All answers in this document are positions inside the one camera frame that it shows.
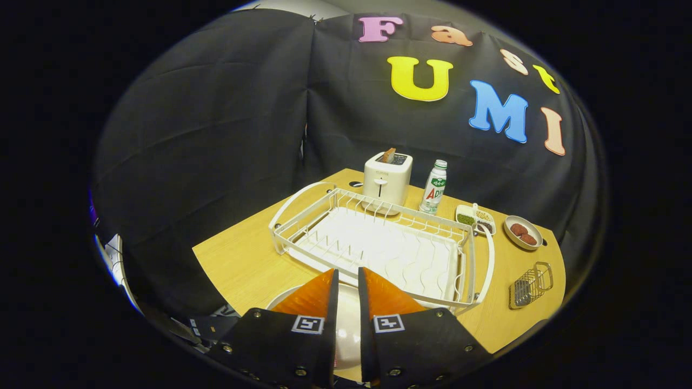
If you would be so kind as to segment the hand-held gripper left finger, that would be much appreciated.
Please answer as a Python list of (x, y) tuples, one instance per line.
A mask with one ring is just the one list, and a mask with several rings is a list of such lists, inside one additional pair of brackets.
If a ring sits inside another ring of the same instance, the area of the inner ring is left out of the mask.
[(329, 269), (274, 310), (251, 308), (208, 357), (263, 387), (334, 387), (338, 278)]

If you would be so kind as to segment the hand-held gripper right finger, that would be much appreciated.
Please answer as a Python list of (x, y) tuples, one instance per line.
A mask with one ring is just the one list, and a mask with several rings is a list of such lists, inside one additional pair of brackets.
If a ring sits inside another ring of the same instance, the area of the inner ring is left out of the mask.
[(448, 308), (425, 308), (378, 273), (358, 269), (361, 375), (373, 387), (440, 387), (493, 355)]

